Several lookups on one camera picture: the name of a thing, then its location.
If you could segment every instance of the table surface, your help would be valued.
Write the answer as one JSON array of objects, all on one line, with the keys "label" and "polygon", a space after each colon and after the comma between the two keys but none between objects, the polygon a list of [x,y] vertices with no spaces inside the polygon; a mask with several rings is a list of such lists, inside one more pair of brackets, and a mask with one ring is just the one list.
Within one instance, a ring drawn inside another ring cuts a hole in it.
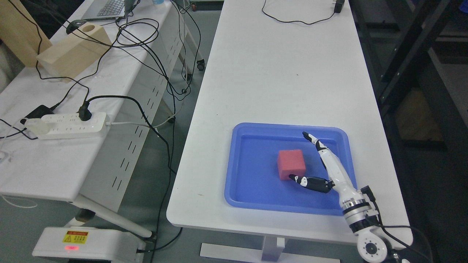
[{"label": "table surface", "polygon": [[[408,225],[350,6],[305,26],[262,14],[263,0],[225,0],[167,210],[176,226],[356,243],[344,217],[244,209],[224,199],[233,128],[242,122],[344,130],[359,188],[373,190],[386,225]],[[313,22],[327,0],[268,0],[267,13]],[[412,243],[407,229],[390,230]],[[401,248],[396,242],[392,244]]]},{"label": "table surface", "polygon": [[[80,19],[92,0],[85,2],[76,10],[70,21]],[[171,3],[154,5],[149,0],[142,1],[134,11],[130,21],[151,17],[164,22]],[[103,25],[109,21],[95,22]],[[115,24],[104,26],[111,41],[115,39]],[[132,26],[129,29],[140,39],[152,33],[149,27]],[[51,39],[55,43],[65,37],[61,28]],[[147,52],[141,48],[126,49],[143,61]],[[97,62],[92,64],[75,79],[94,72]],[[132,86],[141,63],[119,49],[111,49],[101,61],[99,72],[82,81],[91,88],[88,98],[96,95],[125,95]],[[44,77],[49,76],[41,69]],[[60,101],[72,83],[59,80],[41,80],[35,68],[25,68],[0,94],[0,117],[13,124],[26,116],[37,106],[48,107]],[[68,98],[54,112],[73,113],[81,106],[85,88],[74,87]],[[112,121],[123,100],[102,99],[92,103],[90,111],[106,112]],[[0,193],[24,197],[36,197],[61,201],[73,201],[82,186],[91,164],[94,161],[105,137],[70,140],[29,141],[23,136],[8,139],[2,150],[10,152],[9,158],[0,163]]]}]

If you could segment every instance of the caster wheel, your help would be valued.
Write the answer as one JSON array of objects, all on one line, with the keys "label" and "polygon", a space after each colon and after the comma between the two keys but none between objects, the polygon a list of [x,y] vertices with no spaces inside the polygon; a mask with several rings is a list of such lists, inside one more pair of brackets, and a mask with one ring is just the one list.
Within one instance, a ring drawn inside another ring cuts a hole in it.
[{"label": "caster wheel", "polygon": [[199,71],[203,71],[205,69],[205,60],[204,59],[197,61],[197,69]]},{"label": "caster wheel", "polygon": [[192,79],[193,74],[187,74],[185,75],[185,80],[190,81]]}]

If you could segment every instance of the robotic arm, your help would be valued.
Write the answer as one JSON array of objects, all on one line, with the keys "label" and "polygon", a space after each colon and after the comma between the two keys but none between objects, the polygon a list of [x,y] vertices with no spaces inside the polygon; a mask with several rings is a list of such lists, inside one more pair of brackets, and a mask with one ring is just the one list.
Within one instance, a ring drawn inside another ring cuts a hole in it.
[{"label": "robotic arm", "polygon": [[289,175],[289,177],[311,190],[327,193],[333,188],[338,192],[344,218],[353,233],[358,236],[358,252],[364,260],[369,263],[380,263],[393,259],[397,262],[409,263],[405,259],[400,261],[390,243],[383,236],[374,233],[378,228],[375,225],[379,224],[378,212],[364,197],[364,194],[367,194],[371,201],[375,201],[370,188],[366,186],[361,190],[356,190],[339,158],[312,134],[305,131],[302,134],[317,148],[323,166],[328,172],[329,180],[296,175]]}]

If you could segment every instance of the white power strip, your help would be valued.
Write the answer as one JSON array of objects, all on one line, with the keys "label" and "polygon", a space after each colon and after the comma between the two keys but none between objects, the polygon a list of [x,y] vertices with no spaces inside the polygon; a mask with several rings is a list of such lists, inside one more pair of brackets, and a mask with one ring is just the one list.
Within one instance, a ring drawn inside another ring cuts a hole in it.
[{"label": "white power strip", "polygon": [[78,113],[48,114],[40,119],[28,119],[24,126],[42,140],[89,138],[104,135],[107,121],[105,112],[93,113],[88,121],[80,120]]}]

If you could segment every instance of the gray floor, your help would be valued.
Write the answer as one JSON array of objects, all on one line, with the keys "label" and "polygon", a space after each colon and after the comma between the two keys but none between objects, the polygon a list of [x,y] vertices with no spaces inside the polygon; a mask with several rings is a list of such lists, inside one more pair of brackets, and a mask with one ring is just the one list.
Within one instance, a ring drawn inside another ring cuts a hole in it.
[{"label": "gray floor", "polygon": [[[194,16],[201,29],[202,42],[200,50],[205,59],[207,59],[220,11],[197,11],[190,13]],[[192,23],[189,22],[188,24],[193,36],[197,40],[197,29]],[[171,82],[179,89],[182,89],[184,86],[184,80],[180,75],[181,67],[181,65],[176,65],[176,69],[171,76]],[[193,78],[192,93],[184,100],[183,108],[179,115],[177,115],[174,126],[173,167],[175,170],[177,170],[182,154],[203,78],[203,72],[195,71]],[[169,102],[172,102],[172,99],[168,94],[166,94],[165,100],[171,105]],[[165,117],[162,111],[158,111],[154,124],[163,121]],[[172,140],[171,124],[162,126],[159,131],[168,141]],[[167,158],[156,160],[155,156],[165,156],[165,146],[159,138],[149,134],[119,210],[119,214],[151,230],[156,229],[158,209],[164,196],[164,191],[169,183],[168,169],[166,167]],[[165,198],[161,211],[158,247],[171,240],[179,231],[179,228],[172,226],[166,220],[165,210],[169,196],[170,193]],[[36,201],[39,206],[33,209],[16,208],[6,204],[4,201],[0,201],[0,263],[50,262],[31,256],[31,252],[42,230],[47,226],[63,226],[78,211],[76,207],[63,202]],[[86,226],[119,229],[99,218],[93,219]],[[156,251],[152,262],[225,262],[200,257],[199,252],[202,242],[261,249],[262,237],[186,228],[183,230],[180,238],[173,244],[165,249]],[[362,262],[354,246],[291,240],[288,242],[285,252],[338,258],[343,263]],[[145,255],[144,262],[149,263],[150,259],[151,254],[148,253],[148,255]]]}]

